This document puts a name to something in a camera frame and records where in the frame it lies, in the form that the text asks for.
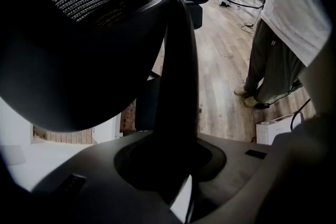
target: white shirt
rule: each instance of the white shirt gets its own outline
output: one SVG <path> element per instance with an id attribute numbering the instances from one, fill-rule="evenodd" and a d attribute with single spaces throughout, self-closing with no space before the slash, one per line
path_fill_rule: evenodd
<path id="1" fill-rule="evenodd" d="M 266 0 L 261 18 L 305 66 L 317 56 L 332 29 L 320 0 Z"/>

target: white wall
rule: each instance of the white wall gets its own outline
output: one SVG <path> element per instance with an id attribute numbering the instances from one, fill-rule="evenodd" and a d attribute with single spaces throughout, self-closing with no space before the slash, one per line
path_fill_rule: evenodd
<path id="1" fill-rule="evenodd" d="M 119 137 L 120 114 L 94 129 L 93 137 L 98 143 Z M 27 190 L 32 190 L 52 170 L 91 146 L 33 139 L 33 126 L 1 98 L 0 145 L 13 180 Z"/>
<path id="2" fill-rule="evenodd" d="M 91 145 L 66 144 L 34 137 L 33 143 L 21 146 L 25 163 L 9 165 L 13 180 L 23 188 L 32 188 L 59 165 Z"/>
<path id="3" fill-rule="evenodd" d="M 0 145 L 30 145 L 32 125 L 0 98 Z"/>
<path id="4" fill-rule="evenodd" d="M 120 117 L 121 114 L 99 124 L 93 128 L 92 137 L 97 143 L 103 143 L 120 137 Z"/>

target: sneaker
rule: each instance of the sneaker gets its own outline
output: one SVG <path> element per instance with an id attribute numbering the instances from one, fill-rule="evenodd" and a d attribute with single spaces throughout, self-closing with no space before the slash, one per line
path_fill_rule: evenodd
<path id="1" fill-rule="evenodd" d="M 256 104 L 259 104 L 259 102 L 253 96 L 250 96 L 249 98 L 246 98 L 244 100 L 244 104 L 248 108 L 251 108 L 252 106 L 255 106 Z"/>
<path id="2" fill-rule="evenodd" d="M 238 85 L 235 88 L 235 95 L 244 95 L 247 91 L 245 90 L 245 84 Z"/>

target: black cable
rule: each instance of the black cable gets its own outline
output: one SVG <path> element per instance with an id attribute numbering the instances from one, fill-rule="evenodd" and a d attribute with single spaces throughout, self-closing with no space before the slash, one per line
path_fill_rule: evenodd
<path id="1" fill-rule="evenodd" d="M 255 9 L 260 9 L 260 8 L 262 8 L 264 5 L 262 4 L 260 7 L 253 7 L 253 6 L 247 6 L 247 5 L 243 5 L 243 4 L 238 4 L 238 3 L 236 3 L 236 2 L 233 2 L 233 1 L 231 1 L 231 0 L 227 0 L 227 1 L 229 1 L 229 2 L 231 2 L 231 3 L 233 3 L 233 4 L 236 4 L 236 5 L 238 5 L 238 6 L 243 6 L 243 7 L 248 7 L 248 8 L 255 8 Z"/>
<path id="2" fill-rule="evenodd" d="M 244 29 L 243 29 L 244 26 L 247 26 L 247 25 L 243 25 L 243 26 L 241 27 L 241 30 L 243 30 L 243 31 L 246 32 L 246 33 L 252 34 L 252 35 L 254 34 L 254 33 L 252 33 L 252 32 L 249 32 L 249 31 L 244 30 Z"/>
<path id="3" fill-rule="evenodd" d="M 257 20 L 258 20 L 258 18 L 259 18 L 260 12 L 261 12 L 261 10 L 259 11 L 258 16 L 257 16 L 257 18 L 256 18 L 256 21 L 255 21 L 253 24 L 248 25 L 247 23 L 244 23 L 244 25 L 241 27 L 241 30 L 243 30 L 244 32 L 249 33 L 249 34 L 254 34 L 254 33 L 252 33 L 252 32 L 249 32 L 249 31 L 244 30 L 243 27 L 244 27 L 244 26 L 246 26 L 246 27 L 250 27 L 250 28 L 253 27 L 253 25 L 255 25 L 255 24 L 257 23 Z"/>
<path id="4" fill-rule="evenodd" d="M 294 113 L 293 115 L 293 118 L 292 118 L 292 121 L 290 123 L 290 130 L 293 131 L 293 122 L 294 122 L 294 119 L 295 117 L 300 113 L 300 111 L 310 102 L 310 98 L 307 100 L 306 103 L 303 104 L 302 107 L 299 108 L 299 110 L 297 112 Z"/>
<path id="5" fill-rule="evenodd" d="M 288 92 L 286 95 L 284 95 L 283 97 L 280 97 L 279 99 L 275 100 L 273 103 L 271 103 L 271 104 L 269 104 L 269 105 L 272 105 L 272 104 L 274 104 L 275 102 L 279 101 L 280 99 L 287 97 L 287 96 L 290 95 L 292 92 L 295 92 L 297 89 L 301 88 L 300 85 L 302 85 L 301 82 L 300 82 L 299 80 L 296 80 L 296 81 L 293 83 L 292 88 L 289 90 L 289 92 Z"/>
<path id="6" fill-rule="evenodd" d="M 284 95 L 283 97 L 278 98 L 277 100 L 275 100 L 273 103 L 261 103 L 261 104 L 256 104 L 254 106 L 255 109 L 267 109 L 270 107 L 270 105 L 274 104 L 275 102 L 278 102 L 280 99 L 287 97 L 288 95 L 290 95 L 292 92 L 294 92 L 296 90 L 296 88 L 290 90 L 286 95 Z"/>

